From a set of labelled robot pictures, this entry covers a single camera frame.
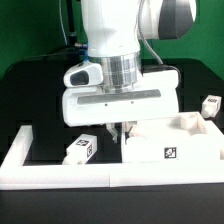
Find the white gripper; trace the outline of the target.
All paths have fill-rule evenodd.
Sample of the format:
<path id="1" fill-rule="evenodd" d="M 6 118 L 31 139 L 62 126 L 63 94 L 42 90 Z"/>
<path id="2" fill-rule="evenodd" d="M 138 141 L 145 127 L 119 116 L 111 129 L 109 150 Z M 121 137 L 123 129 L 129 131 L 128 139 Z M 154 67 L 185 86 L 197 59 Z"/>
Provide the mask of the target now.
<path id="1" fill-rule="evenodd" d="M 67 88 L 62 97 L 64 122 L 68 126 L 106 124 L 114 142 L 122 123 L 125 138 L 133 135 L 136 121 L 173 117 L 179 112 L 176 70 L 144 73 L 133 90 L 125 93 L 103 93 L 99 86 Z"/>

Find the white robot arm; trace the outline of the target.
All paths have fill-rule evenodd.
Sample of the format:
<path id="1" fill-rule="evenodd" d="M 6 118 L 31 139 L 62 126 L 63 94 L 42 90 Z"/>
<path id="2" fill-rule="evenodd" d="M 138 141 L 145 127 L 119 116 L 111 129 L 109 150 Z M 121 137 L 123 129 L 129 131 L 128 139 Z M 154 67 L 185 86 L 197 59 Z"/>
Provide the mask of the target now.
<path id="1" fill-rule="evenodd" d="M 179 112 L 180 73 L 162 61 L 145 72 L 140 46 L 178 39 L 193 26 L 195 0 L 81 0 L 87 59 L 64 75 L 67 125 L 115 125 L 173 117 Z"/>

